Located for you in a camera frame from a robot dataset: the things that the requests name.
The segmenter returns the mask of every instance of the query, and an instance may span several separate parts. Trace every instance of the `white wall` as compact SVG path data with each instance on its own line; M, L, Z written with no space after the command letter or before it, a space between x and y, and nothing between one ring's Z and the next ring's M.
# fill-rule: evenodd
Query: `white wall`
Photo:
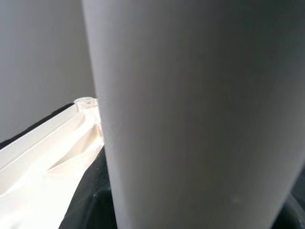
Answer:
M0 1L0 142L94 96L80 0Z

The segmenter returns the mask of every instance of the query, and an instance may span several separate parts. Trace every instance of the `white cylinder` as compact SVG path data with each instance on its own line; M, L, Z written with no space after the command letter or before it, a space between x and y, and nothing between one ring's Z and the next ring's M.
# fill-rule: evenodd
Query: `white cylinder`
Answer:
M118 228L270 228L305 158L304 4L83 5Z

